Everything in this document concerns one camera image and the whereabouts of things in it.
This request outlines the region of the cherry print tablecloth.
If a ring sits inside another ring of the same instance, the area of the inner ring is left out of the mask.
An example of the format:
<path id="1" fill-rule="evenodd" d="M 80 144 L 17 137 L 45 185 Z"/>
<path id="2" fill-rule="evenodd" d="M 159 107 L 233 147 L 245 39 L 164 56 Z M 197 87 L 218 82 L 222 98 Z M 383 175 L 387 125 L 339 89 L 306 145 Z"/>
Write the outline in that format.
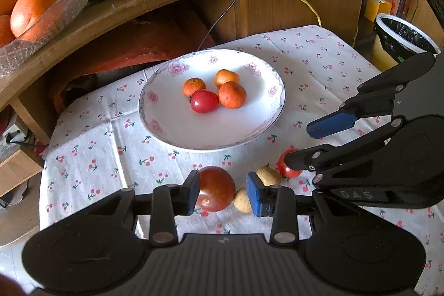
<path id="1" fill-rule="evenodd" d="M 38 295 L 415 295 L 443 269 L 443 57 L 320 26 L 189 53 L 67 109 Z"/>

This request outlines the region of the kiwi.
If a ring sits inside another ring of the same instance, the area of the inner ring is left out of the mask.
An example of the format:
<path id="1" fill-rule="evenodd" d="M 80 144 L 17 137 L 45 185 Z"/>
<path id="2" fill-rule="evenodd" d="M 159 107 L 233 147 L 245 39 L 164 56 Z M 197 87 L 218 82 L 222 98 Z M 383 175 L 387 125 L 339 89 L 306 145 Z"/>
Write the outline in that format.
<path id="1" fill-rule="evenodd" d="M 233 199 L 234 207 L 245 214 L 252 213 L 251 203 L 249 201 L 246 188 L 242 187 L 237 190 L 235 197 Z"/>
<path id="2" fill-rule="evenodd" d="M 265 186 L 280 185 L 282 181 L 281 175 L 269 167 L 262 167 L 256 171 Z"/>

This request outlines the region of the white floral plate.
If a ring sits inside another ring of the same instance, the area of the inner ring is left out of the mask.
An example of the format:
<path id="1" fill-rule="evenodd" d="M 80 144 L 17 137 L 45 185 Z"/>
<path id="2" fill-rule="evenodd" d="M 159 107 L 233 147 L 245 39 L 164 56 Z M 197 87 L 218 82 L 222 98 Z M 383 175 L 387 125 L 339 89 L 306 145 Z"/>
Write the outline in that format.
<path id="1" fill-rule="evenodd" d="M 154 71 L 138 113 L 164 144 L 210 152 L 258 138 L 281 116 L 285 98 L 284 82 L 268 62 L 239 50 L 203 50 Z"/>

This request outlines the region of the large orange front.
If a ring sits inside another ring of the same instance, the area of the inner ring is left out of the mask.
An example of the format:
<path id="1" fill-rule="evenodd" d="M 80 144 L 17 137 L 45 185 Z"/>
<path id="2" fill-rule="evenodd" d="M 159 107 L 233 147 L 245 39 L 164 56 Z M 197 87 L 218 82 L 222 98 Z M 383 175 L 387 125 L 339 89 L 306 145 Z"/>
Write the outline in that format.
<path id="1" fill-rule="evenodd" d="M 11 31 L 19 37 L 31 28 L 59 0 L 17 0 L 10 19 Z"/>

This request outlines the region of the mandarin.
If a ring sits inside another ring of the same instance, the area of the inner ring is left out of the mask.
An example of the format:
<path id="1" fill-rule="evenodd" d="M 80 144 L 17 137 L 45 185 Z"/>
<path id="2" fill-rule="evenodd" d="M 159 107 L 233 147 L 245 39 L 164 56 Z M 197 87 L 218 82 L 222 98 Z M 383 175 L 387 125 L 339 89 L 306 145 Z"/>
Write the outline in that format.
<path id="1" fill-rule="evenodd" d="M 215 75 L 215 86 L 220 88 L 227 82 L 239 83 L 240 76 L 231 70 L 221 69 Z"/>
<path id="2" fill-rule="evenodd" d="M 192 94 L 199 90 L 205 90 L 205 82 L 197 77 L 186 80 L 182 86 L 182 92 L 186 98 L 190 98 Z"/>
<path id="3" fill-rule="evenodd" d="M 229 81 L 219 88 L 218 97 L 224 107 L 238 109 L 246 102 L 247 92 L 242 85 L 234 81 Z"/>

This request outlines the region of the red cloth under shelf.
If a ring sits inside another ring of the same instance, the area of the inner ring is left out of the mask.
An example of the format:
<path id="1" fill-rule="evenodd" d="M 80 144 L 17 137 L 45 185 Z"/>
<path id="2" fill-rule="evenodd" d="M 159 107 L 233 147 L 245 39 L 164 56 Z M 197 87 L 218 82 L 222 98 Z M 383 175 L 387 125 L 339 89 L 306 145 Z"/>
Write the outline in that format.
<path id="1" fill-rule="evenodd" d="M 198 48 L 213 46 L 194 11 L 176 17 L 158 9 L 125 22 L 62 60 L 53 72 L 51 99 L 61 113 L 77 98 L 142 70 Z"/>

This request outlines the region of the yellow trash bin black liner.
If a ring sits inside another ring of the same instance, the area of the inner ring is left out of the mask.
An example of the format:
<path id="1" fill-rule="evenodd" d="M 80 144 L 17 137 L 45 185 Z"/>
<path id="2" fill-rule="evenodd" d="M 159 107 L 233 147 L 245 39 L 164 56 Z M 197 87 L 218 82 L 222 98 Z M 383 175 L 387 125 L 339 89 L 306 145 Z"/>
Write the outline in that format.
<path id="1" fill-rule="evenodd" d="M 374 21 L 375 42 L 370 62 L 381 72 L 424 52 L 440 54 L 439 46 L 420 28 L 391 14 Z"/>

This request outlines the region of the glass fruit dish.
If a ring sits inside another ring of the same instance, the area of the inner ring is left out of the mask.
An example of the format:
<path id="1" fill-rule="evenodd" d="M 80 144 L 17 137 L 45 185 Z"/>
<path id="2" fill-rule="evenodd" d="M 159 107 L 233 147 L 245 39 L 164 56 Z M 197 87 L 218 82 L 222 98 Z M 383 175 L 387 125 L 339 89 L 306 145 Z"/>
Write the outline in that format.
<path id="1" fill-rule="evenodd" d="M 57 34 L 64 30 L 85 8 L 89 0 L 58 0 L 28 30 L 1 47 L 1 77 L 19 68 Z"/>

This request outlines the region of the wooden tv cabinet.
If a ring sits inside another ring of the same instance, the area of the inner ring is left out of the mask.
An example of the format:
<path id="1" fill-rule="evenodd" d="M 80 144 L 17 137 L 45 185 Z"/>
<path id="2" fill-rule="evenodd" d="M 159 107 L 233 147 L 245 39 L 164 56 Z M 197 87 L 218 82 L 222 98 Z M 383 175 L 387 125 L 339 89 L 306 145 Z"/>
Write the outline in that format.
<path id="1" fill-rule="evenodd" d="M 194 11 L 207 28 L 230 1 L 179 0 L 158 9 L 169 8 L 176 17 Z M 118 189 L 148 193 L 181 182 L 195 168 L 223 168 L 242 187 L 249 171 L 274 168 L 284 151 L 310 145 L 306 125 L 334 111 L 376 74 L 347 42 L 349 29 L 357 24 L 357 0 L 310 1 L 321 12 L 320 25 L 312 23 L 307 8 L 296 0 L 238 0 L 210 37 L 212 47 L 247 52 L 268 62 L 285 85 L 286 102 L 277 122 L 241 146 L 197 153 L 149 135 L 138 114 L 138 99 L 149 76 L 173 59 L 88 92 L 61 113 L 51 99 L 59 63 L 43 74 L 24 91 L 38 114 L 51 119 L 51 139 L 42 155 L 40 228 Z"/>

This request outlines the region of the small red tomato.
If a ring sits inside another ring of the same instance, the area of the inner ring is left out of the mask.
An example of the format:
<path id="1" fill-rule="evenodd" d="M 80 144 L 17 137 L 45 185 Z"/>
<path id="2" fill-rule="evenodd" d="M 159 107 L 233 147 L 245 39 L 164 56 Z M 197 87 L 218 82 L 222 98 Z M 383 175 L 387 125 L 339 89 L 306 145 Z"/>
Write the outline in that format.
<path id="1" fill-rule="evenodd" d="M 294 153 L 296 152 L 295 149 L 288 149 L 286 151 L 284 151 L 281 156 L 279 157 L 277 163 L 276 163 L 276 171 L 283 177 L 286 179 L 291 179 L 291 178 L 296 178 L 298 177 L 302 171 L 301 170 L 293 170 L 291 168 L 289 168 L 287 166 L 287 164 L 285 163 L 284 159 L 285 156 L 289 153 Z"/>

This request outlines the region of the large dark red tomato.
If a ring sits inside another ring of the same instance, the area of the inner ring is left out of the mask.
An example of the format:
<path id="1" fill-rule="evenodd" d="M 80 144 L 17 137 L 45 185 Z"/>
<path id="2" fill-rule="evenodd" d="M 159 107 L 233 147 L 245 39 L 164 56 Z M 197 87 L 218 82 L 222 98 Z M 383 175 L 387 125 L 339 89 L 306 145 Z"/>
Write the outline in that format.
<path id="1" fill-rule="evenodd" d="M 236 195 L 236 185 L 223 168 L 207 166 L 200 171 L 200 194 L 196 205 L 208 212 L 226 209 Z"/>

